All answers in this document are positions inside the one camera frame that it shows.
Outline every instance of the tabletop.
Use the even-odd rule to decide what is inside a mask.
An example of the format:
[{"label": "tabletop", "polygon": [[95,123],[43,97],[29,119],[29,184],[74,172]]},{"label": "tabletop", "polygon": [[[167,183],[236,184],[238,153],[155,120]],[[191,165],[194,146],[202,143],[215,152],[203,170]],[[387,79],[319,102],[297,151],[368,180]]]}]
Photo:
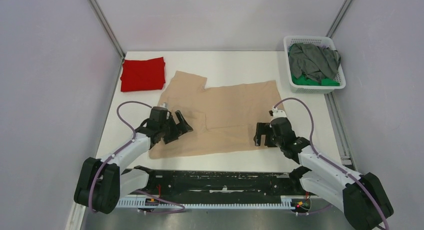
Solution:
[{"label": "tabletop", "polygon": [[[117,117],[118,105],[131,100],[152,106],[157,105],[161,93],[175,72],[184,71],[207,77],[206,88],[276,80],[282,98],[297,97],[310,108],[315,123],[314,145],[335,161],[341,162],[324,95],[295,94],[290,91],[284,52],[128,52],[125,59],[148,60],[158,57],[164,57],[166,63],[166,84],[163,90],[123,93],[121,81],[118,80],[97,158],[115,151],[131,138],[131,130]],[[297,136],[309,138],[311,121],[306,109],[296,101],[284,102],[284,109]],[[149,117],[150,109],[139,104],[127,104],[121,108],[120,113],[132,126],[138,127],[144,119]],[[150,159],[146,152],[130,167],[137,165],[166,170],[248,172],[291,172],[298,167],[295,162],[285,158],[278,148],[164,159]]]}]

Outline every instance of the red folded cloth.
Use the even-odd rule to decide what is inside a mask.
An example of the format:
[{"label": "red folded cloth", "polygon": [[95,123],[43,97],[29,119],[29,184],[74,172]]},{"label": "red folded cloth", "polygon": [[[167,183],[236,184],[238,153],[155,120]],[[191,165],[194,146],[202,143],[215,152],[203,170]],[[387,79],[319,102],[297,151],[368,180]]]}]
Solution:
[{"label": "red folded cloth", "polygon": [[161,90],[165,85],[164,58],[123,62],[120,91]]}]

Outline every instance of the white wall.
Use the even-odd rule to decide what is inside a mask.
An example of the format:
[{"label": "white wall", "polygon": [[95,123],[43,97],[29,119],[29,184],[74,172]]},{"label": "white wall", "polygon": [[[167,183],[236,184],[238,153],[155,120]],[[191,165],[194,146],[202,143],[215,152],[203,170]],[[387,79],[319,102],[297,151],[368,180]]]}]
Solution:
[{"label": "white wall", "polygon": [[394,207],[391,229],[424,225],[423,0],[355,0],[334,36],[347,85],[336,99],[359,170]]},{"label": "white wall", "polygon": [[344,0],[97,0],[126,51],[276,50],[326,35]]},{"label": "white wall", "polygon": [[120,58],[87,0],[0,0],[0,229],[63,229]]}]

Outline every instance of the plastic basket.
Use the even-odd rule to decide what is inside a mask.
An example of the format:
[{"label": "plastic basket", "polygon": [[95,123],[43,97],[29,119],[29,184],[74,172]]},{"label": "plastic basket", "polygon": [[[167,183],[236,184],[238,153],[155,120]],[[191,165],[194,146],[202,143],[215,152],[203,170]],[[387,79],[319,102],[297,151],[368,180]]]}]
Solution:
[{"label": "plastic basket", "polygon": [[342,66],[338,67],[338,74],[333,80],[340,83],[340,86],[300,86],[296,85],[292,81],[292,73],[290,71],[289,64],[289,48],[294,43],[305,43],[305,44],[314,44],[319,47],[329,47],[332,50],[335,50],[333,40],[328,37],[323,36],[286,36],[284,37],[284,54],[285,61],[287,64],[287,76],[290,82],[290,90],[294,93],[320,93],[327,94],[332,92],[335,89],[343,89],[346,86],[345,75],[343,74]]}]

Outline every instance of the beige cloth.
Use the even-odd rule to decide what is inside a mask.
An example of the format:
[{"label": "beige cloth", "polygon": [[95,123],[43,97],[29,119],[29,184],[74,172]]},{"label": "beige cloth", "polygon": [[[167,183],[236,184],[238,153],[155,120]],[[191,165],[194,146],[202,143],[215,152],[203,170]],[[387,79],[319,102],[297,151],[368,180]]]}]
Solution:
[{"label": "beige cloth", "polygon": [[269,122],[269,110],[281,99],[276,82],[205,89],[206,81],[205,77],[175,73],[158,105],[167,102],[171,112],[180,110],[194,130],[167,145],[161,141],[149,151],[150,158],[266,148],[255,146],[253,138],[256,123]]}]

